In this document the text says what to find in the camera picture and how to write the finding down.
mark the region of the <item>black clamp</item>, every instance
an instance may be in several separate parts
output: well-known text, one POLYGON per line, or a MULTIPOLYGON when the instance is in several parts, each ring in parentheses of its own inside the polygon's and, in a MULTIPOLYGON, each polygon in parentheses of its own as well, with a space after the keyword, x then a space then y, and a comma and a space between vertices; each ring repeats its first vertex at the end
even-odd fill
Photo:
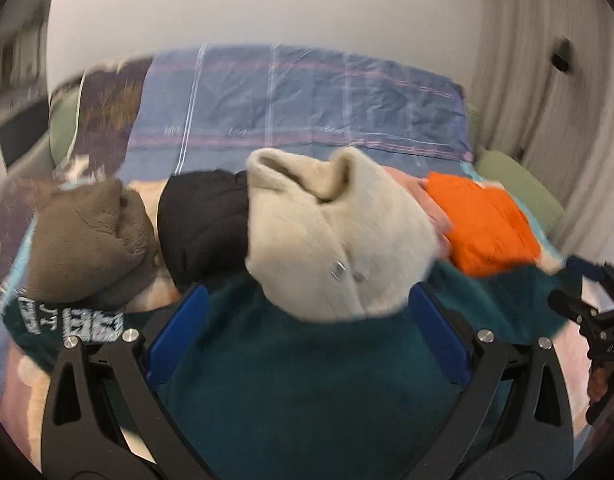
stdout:
MULTIPOLYGON (((127 328, 112 343, 86 346, 76 337, 65 339, 42 423, 42 471, 49 480, 217 478, 153 393, 197 336, 207 299, 198 287, 179 304, 155 313, 143 332, 127 328), (156 463, 131 453, 104 386, 109 380, 119 386, 156 463)), ((410 311, 443 373, 463 392, 440 433, 402 480, 509 480, 536 472, 540 478, 565 478, 573 464, 573 434, 551 341, 518 346, 498 342, 490 330, 475 333, 424 284, 412 288, 410 311), (500 420, 484 451, 469 457, 504 380, 512 386, 500 420)))
MULTIPOLYGON (((567 259, 567 267, 580 272, 588 279, 602 286, 614 303, 614 267, 610 264, 598 266, 578 256, 567 259)), ((562 290, 554 290, 548 297, 549 307, 556 313, 580 325, 580 333, 587 339, 592 371, 606 363, 614 364, 614 310, 599 312, 596 307, 574 298, 562 290)), ((586 412, 586 420, 593 424, 605 409, 614 394, 614 369, 608 381, 608 391, 586 412)))

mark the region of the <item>bed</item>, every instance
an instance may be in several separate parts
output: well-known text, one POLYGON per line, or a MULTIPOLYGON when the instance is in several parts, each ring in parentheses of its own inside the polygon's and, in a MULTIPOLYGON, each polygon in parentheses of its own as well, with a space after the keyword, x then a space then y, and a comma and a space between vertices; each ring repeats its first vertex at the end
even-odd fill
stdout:
MULTIPOLYGON (((116 174, 135 183, 196 170, 241 171, 257 148, 327 158, 347 145, 415 176, 437 171, 479 179, 458 85, 396 62, 331 50, 203 45, 108 62, 55 92, 50 130, 59 182, 116 174)), ((0 309, 24 275, 33 192, 48 185, 16 183, 0 202, 0 309)), ((522 208, 544 248, 542 264, 558 268, 562 259, 522 208)), ((593 301, 590 288, 583 294, 593 301)), ((588 433, 586 342, 568 323, 555 347, 580 448, 588 433)), ((0 322, 0 420, 37 466, 48 383, 46 371, 0 322)))

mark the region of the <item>dark teal sweater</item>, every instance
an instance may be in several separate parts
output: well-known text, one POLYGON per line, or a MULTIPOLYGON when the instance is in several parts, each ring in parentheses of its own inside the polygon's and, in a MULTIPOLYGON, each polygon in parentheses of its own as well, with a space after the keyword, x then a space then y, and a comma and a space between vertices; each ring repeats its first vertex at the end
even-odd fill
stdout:
MULTIPOLYGON (((580 277, 533 266, 474 280, 441 262, 428 282, 474 329, 518 344, 564 324, 546 305, 551 290, 581 291, 580 277)), ((206 329, 160 390, 223 480, 394 478, 430 443, 458 393, 408 309, 302 323, 270 304, 246 274, 212 297, 206 329)))

